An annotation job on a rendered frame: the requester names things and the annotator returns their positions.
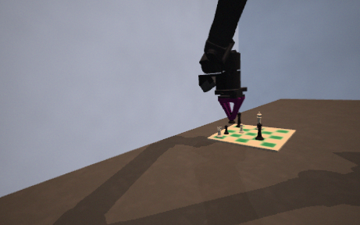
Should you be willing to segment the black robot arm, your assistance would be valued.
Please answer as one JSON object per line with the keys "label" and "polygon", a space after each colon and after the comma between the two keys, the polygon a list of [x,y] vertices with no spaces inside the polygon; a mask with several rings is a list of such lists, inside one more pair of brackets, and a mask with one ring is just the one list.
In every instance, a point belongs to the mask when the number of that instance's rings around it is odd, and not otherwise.
{"label": "black robot arm", "polygon": [[[199,62],[202,71],[206,73],[198,75],[199,86],[204,92],[208,92],[214,87],[216,90],[226,90],[226,73],[221,72],[230,71],[232,74],[232,71],[241,69],[241,54],[236,50],[231,51],[231,49],[235,44],[233,36],[246,2],[247,0],[218,1],[209,37],[205,42],[204,55]],[[230,38],[232,39],[230,40]],[[206,57],[211,62],[208,62]],[[217,66],[214,66],[213,63]]]}

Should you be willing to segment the green and cream chessboard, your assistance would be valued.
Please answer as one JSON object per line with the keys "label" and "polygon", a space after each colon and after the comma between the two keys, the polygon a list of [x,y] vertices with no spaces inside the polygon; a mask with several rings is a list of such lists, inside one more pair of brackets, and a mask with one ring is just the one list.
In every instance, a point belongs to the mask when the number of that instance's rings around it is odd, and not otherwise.
{"label": "green and cream chessboard", "polygon": [[255,140],[255,137],[258,135],[258,130],[255,129],[256,126],[244,125],[244,133],[241,134],[238,131],[239,127],[236,127],[236,124],[228,127],[229,134],[224,134],[225,129],[221,130],[221,135],[223,137],[216,137],[216,134],[213,134],[210,137],[207,137],[207,140],[218,141],[222,143],[240,145],[249,148],[257,148],[261,150],[278,152],[293,136],[296,130],[286,130],[278,129],[271,127],[262,127],[262,136],[264,140],[259,141]]}

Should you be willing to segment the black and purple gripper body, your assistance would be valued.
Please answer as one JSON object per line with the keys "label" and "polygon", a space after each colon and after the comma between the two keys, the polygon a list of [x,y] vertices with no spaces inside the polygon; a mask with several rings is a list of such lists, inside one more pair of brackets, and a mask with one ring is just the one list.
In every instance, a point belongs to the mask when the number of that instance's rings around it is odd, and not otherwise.
{"label": "black and purple gripper body", "polygon": [[[221,72],[226,73],[226,90],[215,90],[215,95],[220,95],[218,98],[240,98],[244,97],[243,91],[247,91],[247,87],[241,87],[241,71]],[[245,90],[246,89],[246,90]],[[234,90],[234,91],[230,91]],[[221,92],[224,91],[224,92]],[[228,92],[228,94],[227,94]]]}

